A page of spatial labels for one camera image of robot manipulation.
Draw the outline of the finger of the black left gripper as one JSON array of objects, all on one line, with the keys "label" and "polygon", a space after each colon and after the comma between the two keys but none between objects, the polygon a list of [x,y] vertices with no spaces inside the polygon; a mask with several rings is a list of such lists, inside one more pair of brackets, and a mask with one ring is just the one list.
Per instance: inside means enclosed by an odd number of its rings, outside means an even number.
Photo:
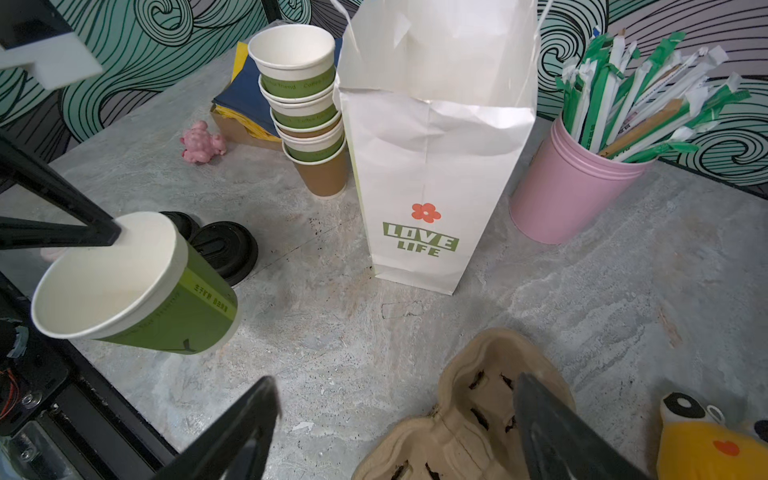
[{"label": "finger of the black left gripper", "polygon": [[114,221],[99,225],[69,225],[1,218],[1,249],[111,246],[121,227]]}]

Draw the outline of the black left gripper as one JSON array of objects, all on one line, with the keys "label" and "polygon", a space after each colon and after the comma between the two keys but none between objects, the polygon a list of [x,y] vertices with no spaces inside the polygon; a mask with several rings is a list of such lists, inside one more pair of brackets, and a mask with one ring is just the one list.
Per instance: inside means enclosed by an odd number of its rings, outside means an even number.
[{"label": "black left gripper", "polygon": [[[56,90],[103,72],[103,67],[49,1],[1,2],[1,69],[22,69],[44,89]],[[1,136],[1,177],[79,220],[116,222],[48,164]]]}]

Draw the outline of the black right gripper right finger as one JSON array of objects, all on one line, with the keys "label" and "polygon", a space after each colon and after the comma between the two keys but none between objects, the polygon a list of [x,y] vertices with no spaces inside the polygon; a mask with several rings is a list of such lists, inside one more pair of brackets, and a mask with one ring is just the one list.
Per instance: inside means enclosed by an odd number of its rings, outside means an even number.
[{"label": "black right gripper right finger", "polygon": [[645,479],[534,375],[517,377],[515,418],[532,479]]}]

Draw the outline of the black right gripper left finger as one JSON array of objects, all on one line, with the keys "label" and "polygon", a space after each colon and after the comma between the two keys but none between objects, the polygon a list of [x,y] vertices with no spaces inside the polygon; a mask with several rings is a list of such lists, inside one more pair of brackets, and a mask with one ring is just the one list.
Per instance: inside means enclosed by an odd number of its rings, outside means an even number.
[{"label": "black right gripper left finger", "polygon": [[276,380],[260,378],[157,479],[260,479],[282,416]]}]

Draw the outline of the green white paper cup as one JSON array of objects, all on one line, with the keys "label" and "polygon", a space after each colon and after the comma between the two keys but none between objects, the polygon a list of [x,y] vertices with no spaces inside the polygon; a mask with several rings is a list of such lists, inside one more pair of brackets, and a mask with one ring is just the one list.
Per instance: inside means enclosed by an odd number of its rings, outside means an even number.
[{"label": "green white paper cup", "polygon": [[104,247],[71,247],[42,276],[31,302],[37,329],[194,355],[226,343],[241,323],[231,286],[158,212],[118,218]]}]

